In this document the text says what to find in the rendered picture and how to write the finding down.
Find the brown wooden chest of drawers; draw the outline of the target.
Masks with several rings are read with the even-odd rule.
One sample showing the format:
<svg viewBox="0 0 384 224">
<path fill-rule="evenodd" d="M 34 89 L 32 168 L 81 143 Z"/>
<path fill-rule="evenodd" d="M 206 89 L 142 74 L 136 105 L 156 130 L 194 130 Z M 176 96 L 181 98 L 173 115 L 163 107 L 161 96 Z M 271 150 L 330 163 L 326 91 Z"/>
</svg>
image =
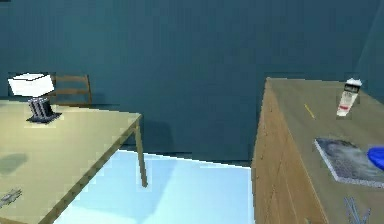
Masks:
<svg viewBox="0 0 384 224">
<path fill-rule="evenodd" d="M 339 119 L 343 89 L 337 81 L 265 81 L 251 166 L 255 224 L 349 224 L 345 197 L 361 212 L 371 209 L 367 224 L 384 224 L 384 189 L 335 181 L 314 146 L 317 137 L 362 150 L 384 145 L 384 104 L 361 92 Z"/>
</svg>

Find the yellow pencil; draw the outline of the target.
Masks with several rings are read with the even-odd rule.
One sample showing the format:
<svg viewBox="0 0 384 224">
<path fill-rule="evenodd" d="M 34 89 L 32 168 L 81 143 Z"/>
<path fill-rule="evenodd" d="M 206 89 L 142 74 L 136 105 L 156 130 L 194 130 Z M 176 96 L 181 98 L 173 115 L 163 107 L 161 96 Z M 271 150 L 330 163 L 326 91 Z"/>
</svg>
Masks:
<svg viewBox="0 0 384 224">
<path fill-rule="evenodd" d="M 311 116 L 312 119 L 316 119 L 314 113 L 312 112 L 312 110 L 309 108 L 309 106 L 307 104 L 304 104 L 304 107 L 306 109 L 306 111 L 309 113 L 309 115 Z"/>
</svg>

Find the brown wooden chair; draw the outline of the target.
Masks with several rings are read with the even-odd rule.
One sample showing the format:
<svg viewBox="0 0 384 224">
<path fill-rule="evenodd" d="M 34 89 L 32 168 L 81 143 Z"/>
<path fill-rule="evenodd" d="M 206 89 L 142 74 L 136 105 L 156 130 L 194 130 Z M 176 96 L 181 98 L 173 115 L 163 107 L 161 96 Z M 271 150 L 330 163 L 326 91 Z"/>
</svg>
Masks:
<svg viewBox="0 0 384 224">
<path fill-rule="evenodd" d="M 55 90 L 48 94 L 54 104 L 74 107 L 90 107 L 92 92 L 89 76 L 54 75 L 52 77 Z"/>
</svg>

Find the beige wooden table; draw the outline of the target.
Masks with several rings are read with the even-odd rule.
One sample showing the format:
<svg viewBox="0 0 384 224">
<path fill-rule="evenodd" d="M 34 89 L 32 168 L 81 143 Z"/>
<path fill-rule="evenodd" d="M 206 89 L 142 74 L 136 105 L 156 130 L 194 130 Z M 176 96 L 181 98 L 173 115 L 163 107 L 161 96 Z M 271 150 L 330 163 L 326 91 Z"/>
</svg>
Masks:
<svg viewBox="0 0 384 224">
<path fill-rule="evenodd" d="M 139 113 L 56 106 L 49 124 L 27 121 L 25 102 L 0 100 L 0 224 L 52 224 L 130 135 L 147 185 Z"/>
</svg>

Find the white bottle with black band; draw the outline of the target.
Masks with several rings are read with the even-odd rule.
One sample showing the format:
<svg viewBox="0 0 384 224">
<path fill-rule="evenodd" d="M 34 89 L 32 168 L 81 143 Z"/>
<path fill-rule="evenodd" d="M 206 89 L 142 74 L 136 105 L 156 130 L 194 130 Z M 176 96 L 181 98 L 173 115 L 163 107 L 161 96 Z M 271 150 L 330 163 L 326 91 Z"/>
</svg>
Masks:
<svg viewBox="0 0 384 224">
<path fill-rule="evenodd" d="M 361 86 L 362 81 L 360 79 L 350 78 L 345 82 L 344 90 L 336 112 L 337 116 L 345 117 L 349 113 L 359 94 Z"/>
</svg>

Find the white shade table lamp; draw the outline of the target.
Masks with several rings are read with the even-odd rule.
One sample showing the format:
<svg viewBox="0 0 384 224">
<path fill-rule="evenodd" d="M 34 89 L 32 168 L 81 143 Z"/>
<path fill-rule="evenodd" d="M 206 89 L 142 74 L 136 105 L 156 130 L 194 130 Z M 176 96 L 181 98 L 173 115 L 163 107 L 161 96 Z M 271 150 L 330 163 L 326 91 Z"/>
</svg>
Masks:
<svg viewBox="0 0 384 224">
<path fill-rule="evenodd" d="M 8 79 L 11 91 L 15 96 L 28 97 L 28 106 L 32 116 L 27 119 L 31 123 L 48 124 L 60 117 L 54 112 L 46 94 L 54 91 L 49 73 L 20 73 Z"/>
</svg>

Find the grey book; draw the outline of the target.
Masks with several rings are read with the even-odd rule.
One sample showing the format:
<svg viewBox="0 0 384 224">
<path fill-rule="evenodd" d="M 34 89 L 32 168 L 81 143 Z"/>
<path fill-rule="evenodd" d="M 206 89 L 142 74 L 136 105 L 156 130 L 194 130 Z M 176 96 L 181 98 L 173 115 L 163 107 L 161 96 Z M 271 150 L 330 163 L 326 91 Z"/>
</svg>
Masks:
<svg viewBox="0 0 384 224">
<path fill-rule="evenodd" d="M 337 182 L 384 188 L 384 171 L 376 167 L 353 143 L 316 138 L 314 146 Z"/>
</svg>

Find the blue round object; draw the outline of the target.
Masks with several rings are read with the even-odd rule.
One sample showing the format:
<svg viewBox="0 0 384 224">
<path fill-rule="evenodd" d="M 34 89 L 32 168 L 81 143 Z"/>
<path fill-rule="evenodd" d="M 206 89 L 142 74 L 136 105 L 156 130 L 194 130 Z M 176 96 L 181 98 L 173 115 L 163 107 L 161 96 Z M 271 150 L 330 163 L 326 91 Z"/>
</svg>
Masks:
<svg viewBox="0 0 384 224">
<path fill-rule="evenodd" d="M 377 168 L 384 171 L 384 146 L 374 146 L 369 148 L 367 157 Z"/>
</svg>

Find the grey-blue scissors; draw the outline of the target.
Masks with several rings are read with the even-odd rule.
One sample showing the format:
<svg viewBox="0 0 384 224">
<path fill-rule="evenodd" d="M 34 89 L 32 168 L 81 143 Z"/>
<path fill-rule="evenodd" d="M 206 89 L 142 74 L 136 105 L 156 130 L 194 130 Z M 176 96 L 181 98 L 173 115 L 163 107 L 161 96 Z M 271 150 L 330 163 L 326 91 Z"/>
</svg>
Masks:
<svg viewBox="0 0 384 224">
<path fill-rule="evenodd" d="M 371 209 L 368 208 L 365 213 L 360 214 L 353 197 L 345 197 L 346 215 L 349 224 L 367 224 Z"/>
</svg>

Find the grey metal keys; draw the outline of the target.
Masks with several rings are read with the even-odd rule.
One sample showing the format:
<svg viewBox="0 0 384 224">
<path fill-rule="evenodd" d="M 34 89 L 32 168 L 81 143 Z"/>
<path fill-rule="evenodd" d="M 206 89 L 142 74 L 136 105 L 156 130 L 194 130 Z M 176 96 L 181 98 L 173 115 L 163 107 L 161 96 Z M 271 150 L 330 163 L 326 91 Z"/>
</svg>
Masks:
<svg viewBox="0 0 384 224">
<path fill-rule="evenodd" d="M 0 209 L 4 205 L 9 205 L 16 201 L 16 199 L 22 195 L 21 189 L 11 189 L 8 193 L 0 198 Z"/>
</svg>

